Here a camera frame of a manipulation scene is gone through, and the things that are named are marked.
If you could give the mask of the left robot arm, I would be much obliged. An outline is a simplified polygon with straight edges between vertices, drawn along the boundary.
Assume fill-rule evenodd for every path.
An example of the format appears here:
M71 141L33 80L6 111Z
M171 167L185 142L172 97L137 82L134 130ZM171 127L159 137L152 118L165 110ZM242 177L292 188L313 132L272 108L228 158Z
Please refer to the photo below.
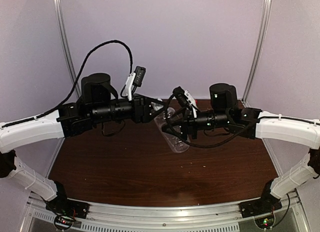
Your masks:
M110 121L152 121L161 113L152 104L164 105L164 102L133 93L132 86L140 86L143 75L142 72L129 75L124 87L126 97L120 99L111 85L110 75L91 74L82 78L82 95L75 103L59 105L47 115L30 117L23 122L1 124L0 176L12 178L25 189L41 196L52 211L69 213L72 203L67 198L64 186L28 167L16 156L15 148L48 139L74 137Z

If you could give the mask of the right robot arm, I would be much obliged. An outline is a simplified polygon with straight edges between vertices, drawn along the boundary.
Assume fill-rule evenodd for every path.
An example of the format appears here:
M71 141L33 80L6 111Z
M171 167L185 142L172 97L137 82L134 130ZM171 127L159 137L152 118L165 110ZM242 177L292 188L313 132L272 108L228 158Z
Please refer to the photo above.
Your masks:
M282 176L267 182L261 196L252 202L242 202L245 212L269 212L280 199L309 179L320 176L320 121L273 114L257 108L239 108L235 86L217 83L209 87L211 109L201 111L188 91L176 87L170 100L176 98L182 117L176 121L166 115L161 130L171 134L189 146L209 149L222 146L238 136L249 139L276 139L307 146L307 155ZM187 141L196 139L199 131L226 129L231 136L212 145L200 145Z

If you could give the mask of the large clear plastic bottle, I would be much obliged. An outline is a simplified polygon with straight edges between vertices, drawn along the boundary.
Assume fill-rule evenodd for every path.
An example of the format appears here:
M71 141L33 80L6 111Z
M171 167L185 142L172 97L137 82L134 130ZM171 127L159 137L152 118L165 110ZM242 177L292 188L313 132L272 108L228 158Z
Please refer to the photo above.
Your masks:
M151 103L152 107L154 110L160 110L161 108L163 108L163 105L160 104L156 104L154 102ZM175 113L175 109L172 107L168 107L167 109L167 113L169 118ZM171 134L167 134L162 132L162 126L165 125L166 120L165 120L165 113L162 112L160 113L155 119L154 119L155 124L157 125L159 131L161 132L162 136L164 137L165 141L167 142L167 144L169 145L170 149L174 152L174 153L183 153L185 151L187 151L189 149L189 145L185 144L184 142L182 142L179 138L171 135Z

